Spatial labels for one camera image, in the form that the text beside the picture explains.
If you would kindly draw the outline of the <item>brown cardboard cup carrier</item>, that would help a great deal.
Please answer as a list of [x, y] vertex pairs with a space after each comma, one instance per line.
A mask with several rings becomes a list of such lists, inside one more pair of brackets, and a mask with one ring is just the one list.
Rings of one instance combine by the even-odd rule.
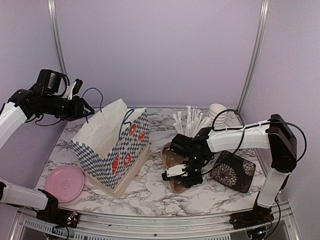
[[[160, 156], [163, 166], [166, 169], [169, 169], [170, 167], [174, 167], [176, 165], [181, 165], [183, 161], [186, 160], [186, 158], [176, 154], [171, 150], [171, 142], [168, 142], [162, 147]], [[181, 194], [188, 189], [188, 187], [185, 187], [182, 179], [182, 176], [174, 176], [173, 179], [168, 180], [169, 188], [172, 193]]]

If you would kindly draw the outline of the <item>blue checkered paper bag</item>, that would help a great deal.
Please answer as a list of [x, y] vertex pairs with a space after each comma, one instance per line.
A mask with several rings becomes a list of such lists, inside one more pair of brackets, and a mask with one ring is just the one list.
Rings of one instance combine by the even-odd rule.
[[85, 117], [71, 142], [89, 182], [119, 199], [150, 156], [147, 109], [120, 98]]

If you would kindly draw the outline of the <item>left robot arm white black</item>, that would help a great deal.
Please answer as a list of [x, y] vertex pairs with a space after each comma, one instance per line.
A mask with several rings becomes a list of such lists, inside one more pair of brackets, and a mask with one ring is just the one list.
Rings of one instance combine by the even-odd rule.
[[[94, 114], [86, 100], [78, 96], [83, 81], [69, 80], [66, 74], [50, 69], [39, 72], [35, 84], [29, 89], [17, 90], [0, 110], [0, 145], [3, 147], [24, 124], [50, 115], [61, 121], [72, 122]], [[31, 189], [0, 180], [0, 202], [37, 211], [53, 223], [63, 219], [58, 200], [44, 190]]]

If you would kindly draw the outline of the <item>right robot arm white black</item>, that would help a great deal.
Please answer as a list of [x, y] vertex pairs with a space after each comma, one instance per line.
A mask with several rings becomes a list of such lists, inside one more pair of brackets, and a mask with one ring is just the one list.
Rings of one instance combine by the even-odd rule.
[[269, 149], [271, 167], [256, 204], [248, 212], [247, 219], [258, 224], [267, 216], [269, 209], [281, 190], [284, 182], [297, 167], [297, 139], [289, 124], [279, 114], [258, 123], [231, 128], [204, 127], [195, 137], [177, 134], [170, 149], [179, 156], [186, 157], [183, 163], [169, 167], [163, 174], [163, 180], [182, 180], [190, 188], [202, 183], [202, 168], [205, 161], [215, 153], [238, 149]]

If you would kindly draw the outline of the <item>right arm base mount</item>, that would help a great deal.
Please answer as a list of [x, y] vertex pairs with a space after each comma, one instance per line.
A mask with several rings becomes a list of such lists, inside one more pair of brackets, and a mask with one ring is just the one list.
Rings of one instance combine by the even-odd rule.
[[235, 230], [271, 223], [275, 219], [272, 208], [259, 206], [257, 200], [258, 198], [256, 198], [252, 209], [230, 215], [229, 223], [232, 224]]

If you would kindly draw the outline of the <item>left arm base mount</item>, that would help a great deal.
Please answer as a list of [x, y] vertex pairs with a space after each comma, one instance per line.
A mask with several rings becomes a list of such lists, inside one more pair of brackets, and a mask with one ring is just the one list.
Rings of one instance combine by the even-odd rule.
[[61, 209], [58, 207], [58, 199], [49, 192], [38, 189], [48, 198], [47, 205], [44, 210], [37, 210], [36, 218], [48, 223], [57, 224], [59, 226], [67, 226], [76, 228], [78, 226], [79, 214], [77, 211]]

